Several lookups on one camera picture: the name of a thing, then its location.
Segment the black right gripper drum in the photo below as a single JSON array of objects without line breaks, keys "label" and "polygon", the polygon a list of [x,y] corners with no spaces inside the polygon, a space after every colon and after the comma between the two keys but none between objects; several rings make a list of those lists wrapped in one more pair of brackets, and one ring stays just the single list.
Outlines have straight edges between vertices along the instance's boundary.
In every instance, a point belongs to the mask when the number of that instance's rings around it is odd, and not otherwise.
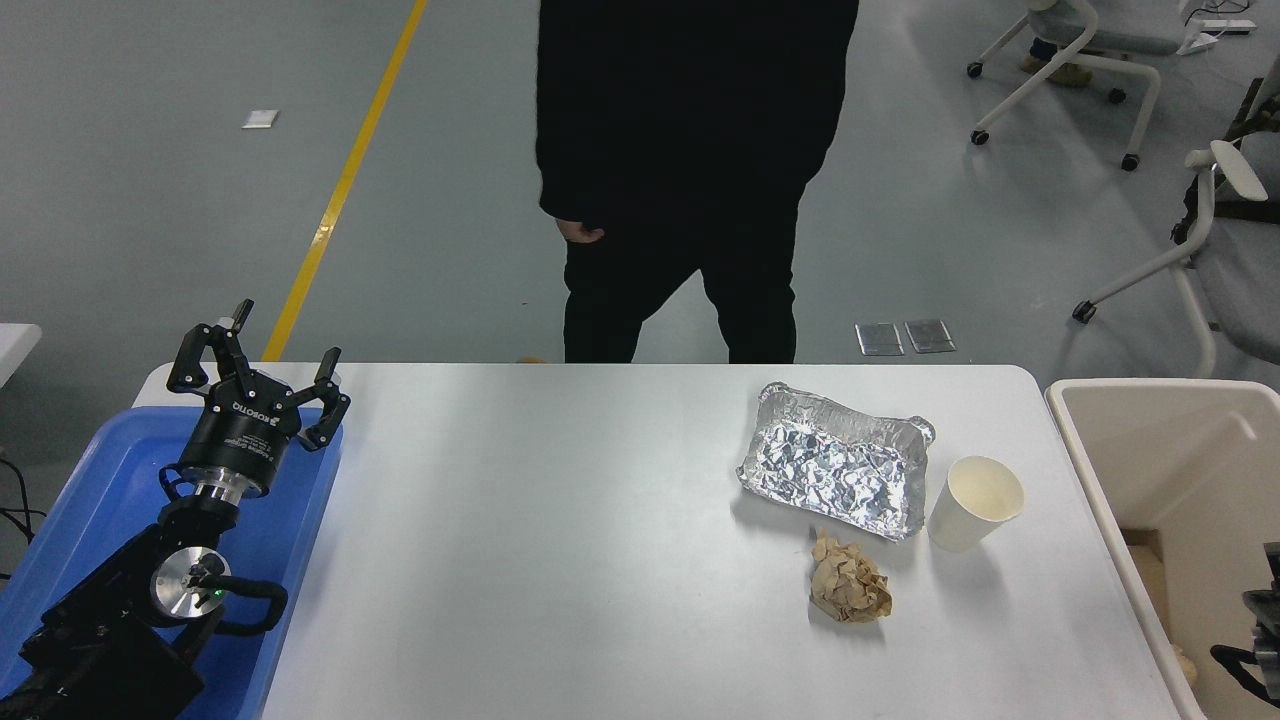
[{"label": "black right gripper drum", "polygon": [[1279,644],[1279,591],[1244,591],[1243,603],[1254,615],[1254,642]]}]

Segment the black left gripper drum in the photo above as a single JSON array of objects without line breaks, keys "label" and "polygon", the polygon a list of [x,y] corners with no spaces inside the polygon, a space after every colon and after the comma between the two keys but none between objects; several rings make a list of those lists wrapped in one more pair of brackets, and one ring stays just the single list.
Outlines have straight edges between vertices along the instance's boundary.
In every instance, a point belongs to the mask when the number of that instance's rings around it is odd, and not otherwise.
[{"label": "black left gripper drum", "polygon": [[182,483],[210,486],[238,477],[241,495],[270,493],[292,437],[301,429],[296,407],[278,409],[292,388],[261,372],[246,391],[236,378],[212,386],[179,460]]}]

